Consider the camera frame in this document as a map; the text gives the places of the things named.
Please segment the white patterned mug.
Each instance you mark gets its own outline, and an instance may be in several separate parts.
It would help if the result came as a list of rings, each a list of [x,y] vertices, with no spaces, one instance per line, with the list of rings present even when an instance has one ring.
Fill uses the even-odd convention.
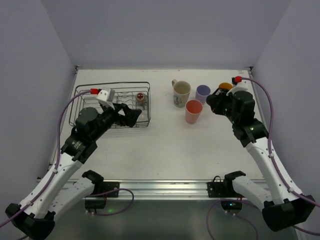
[[[223,83],[220,83],[218,87],[229,91],[233,88],[233,85],[228,82],[223,82]]]

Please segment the lilac plastic cup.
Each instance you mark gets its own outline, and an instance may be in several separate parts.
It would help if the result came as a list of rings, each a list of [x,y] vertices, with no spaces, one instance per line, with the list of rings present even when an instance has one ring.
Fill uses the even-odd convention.
[[[206,103],[207,96],[209,96],[210,94],[211,94],[210,87],[202,84],[196,88],[195,99],[204,105]]]

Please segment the brown ceramic cup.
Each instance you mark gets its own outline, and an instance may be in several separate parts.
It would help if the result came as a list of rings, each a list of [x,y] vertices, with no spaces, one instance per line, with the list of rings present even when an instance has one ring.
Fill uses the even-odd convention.
[[[138,92],[135,95],[135,99],[138,104],[142,105],[146,100],[146,95],[143,92]]]

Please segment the pink plastic cup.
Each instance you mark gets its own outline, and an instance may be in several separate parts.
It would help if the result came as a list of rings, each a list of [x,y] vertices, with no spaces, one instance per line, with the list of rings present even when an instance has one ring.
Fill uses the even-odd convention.
[[[188,124],[195,124],[203,111],[203,104],[196,99],[189,100],[185,106],[185,120]]]

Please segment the cream floral mug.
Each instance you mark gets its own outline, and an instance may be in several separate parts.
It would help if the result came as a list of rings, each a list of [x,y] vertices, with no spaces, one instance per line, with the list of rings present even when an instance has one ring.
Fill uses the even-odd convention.
[[[191,85],[183,80],[173,79],[171,81],[173,88],[173,104],[177,108],[184,108],[188,102],[191,92]]]

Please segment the dark brown mug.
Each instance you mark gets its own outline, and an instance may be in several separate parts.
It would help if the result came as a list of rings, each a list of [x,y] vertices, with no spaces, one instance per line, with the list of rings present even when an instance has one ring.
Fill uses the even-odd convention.
[[[214,95],[210,94],[206,97],[206,104],[211,106],[213,104],[213,100],[214,100]]]

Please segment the small clear glass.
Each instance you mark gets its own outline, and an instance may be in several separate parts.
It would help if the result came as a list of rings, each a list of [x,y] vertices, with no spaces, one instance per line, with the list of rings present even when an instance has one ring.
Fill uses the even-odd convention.
[[[142,112],[137,119],[138,122],[145,122],[147,120],[148,120],[148,115],[145,112]]]

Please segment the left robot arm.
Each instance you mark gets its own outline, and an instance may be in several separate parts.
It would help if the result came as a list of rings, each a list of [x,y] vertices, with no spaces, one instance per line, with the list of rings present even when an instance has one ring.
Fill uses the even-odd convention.
[[[97,149],[97,140],[112,125],[132,128],[142,113],[140,109],[131,109],[124,103],[103,106],[102,110],[99,113],[94,107],[87,107],[79,112],[71,135],[51,169],[25,199],[19,204],[11,203],[5,210],[12,224],[32,240],[46,239],[67,210],[101,189],[104,178],[88,170],[74,185],[62,190]]]

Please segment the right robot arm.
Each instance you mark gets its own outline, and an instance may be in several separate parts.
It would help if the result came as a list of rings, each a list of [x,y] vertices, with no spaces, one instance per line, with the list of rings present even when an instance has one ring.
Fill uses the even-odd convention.
[[[206,99],[213,113],[225,116],[235,137],[251,155],[264,177],[268,190],[258,186],[242,171],[225,175],[225,187],[247,198],[261,212],[274,232],[305,222],[315,206],[292,181],[272,144],[265,125],[255,118],[255,100],[247,91],[229,93],[218,88]]]

